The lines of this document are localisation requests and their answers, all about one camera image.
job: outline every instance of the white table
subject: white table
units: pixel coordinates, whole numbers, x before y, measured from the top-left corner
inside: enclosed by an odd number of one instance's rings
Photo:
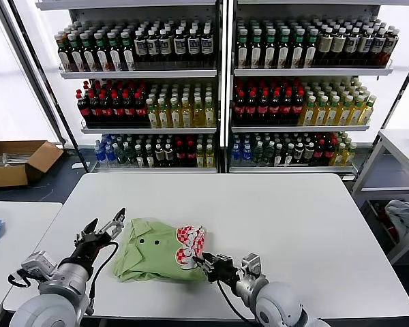
[[[319,317],[409,315],[409,297],[334,174],[86,174],[38,249],[56,260],[66,257],[77,232],[94,217],[106,223],[122,206],[127,220],[203,225],[205,251],[231,255],[237,264],[257,253],[263,273],[290,283]],[[101,253],[96,267],[110,251]],[[36,294],[36,287],[14,288],[3,307],[15,311]],[[96,294],[99,317],[238,319],[216,285],[119,283],[112,264],[100,274]],[[252,317],[239,298],[230,298]]]
[[[409,187],[364,187],[370,174],[376,169],[376,163],[386,150],[409,171],[409,130],[381,129],[379,136],[381,137],[379,143],[374,148],[361,175],[353,185],[353,197],[357,197],[363,192],[374,192],[377,196],[382,194],[409,194]],[[396,263],[408,250],[409,233],[388,253],[387,257],[390,263]]]
[[[0,202],[0,220],[5,223],[0,237],[0,312],[11,289],[7,276],[36,248],[61,207],[60,203]]]

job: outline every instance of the shelf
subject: shelf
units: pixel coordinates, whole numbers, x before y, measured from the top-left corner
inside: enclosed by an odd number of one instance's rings
[[[392,60],[385,68],[273,68],[239,69],[235,76],[386,76],[393,72]]]
[[[83,134],[214,134],[216,127],[210,128],[80,128]]]
[[[196,174],[216,174],[217,168],[138,168],[138,167],[96,167],[94,172],[132,172],[139,174],[166,174],[166,173],[196,173]]]
[[[277,133],[280,131],[366,131],[369,125],[350,126],[256,126],[256,127],[232,127],[233,133]]]
[[[409,5],[409,0],[238,0],[239,5]]]
[[[229,172],[241,173],[334,173],[334,174],[356,174],[357,169],[354,166],[346,167],[315,167],[315,166],[282,166],[282,167],[230,167]]]
[[[45,0],[36,2],[41,10],[74,10],[118,7],[166,7],[174,5],[214,5],[215,0]]]
[[[128,72],[61,72],[66,80],[82,80],[86,78],[198,78],[216,77],[216,69],[185,69],[185,70],[131,70]]]

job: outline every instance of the black cable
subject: black cable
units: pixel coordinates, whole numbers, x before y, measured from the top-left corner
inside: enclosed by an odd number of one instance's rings
[[[229,307],[232,309],[232,311],[234,312],[235,315],[237,315],[243,322],[249,324],[252,327],[258,327],[259,325],[252,323],[251,321],[249,321],[246,317],[244,317],[243,315],[241,315],[233,306],[233,304],[231,303],[231,301],[229,300],[229,298],[227,297],[225,291],[223,290],[223,287],[221,286],[221,283],[219,281],[217,281],[217,285],[219,290],[221,291],[221,293],[223,294],[224,299],[226,300],[227,304],[229,305]]]
[[[115,245],[115,249],[114,249],[114,251],[112,251],[109,258],[106,259],[105,262],[103,262],[103,264],[98,268],[97,272],[95,273],[93,282],[91,283],[91,289],[89,290],[89,298],[90,299],[95,297],[95,281],[97,280],[98,275],[100,274],[102,269],[105,267],[105,265],[107,265],[108,262],[113,258],[113,256],[115,255],[115,253],[118,250],[118,243],[117,242],[109,242],[105,247],[108,247],[109,245]]]

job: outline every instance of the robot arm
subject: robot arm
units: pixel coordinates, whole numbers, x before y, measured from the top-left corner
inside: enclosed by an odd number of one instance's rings
[[[85,313],[92,315],[95,280],[118,248],[112,240],[124,227],[124,214],[125,208],[122,208],[98,232],[95,231],[98,220],[94,219],[77,235],[73,254],[59,264],[45,251],[30,255],[8,281],[17,287],[29,287],[29,279],[34,279],[39,283],[40,295],[28,300],[15,312],[10,327],[77,327]],[[114,245],[115,250],[95,274],[88,298],[86,283],[93,274],[93,263],[100,250],[109,245]]]
[[[194,260],[211,283],[216,281],[221,290],[220,281],[229,286],[232,293],[242,299],[264,327],[328,326],[322,320],[308,317],[301,301],[288,284],[269,283],[262,274],[260,257],[256,254],[251,253],[243,258],[240,268],[234,267],[232,258],[225,255],[203,253],[202,258],[195,257]]]

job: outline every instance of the cardboard box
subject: cardboard box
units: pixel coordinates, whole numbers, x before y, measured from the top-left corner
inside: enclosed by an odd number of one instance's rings
[[[26,164],[0,167],[0,187],[28,185],[40,180],[63,153],[47,141],[0,142],[0,156],[3,152],[31,156]]]

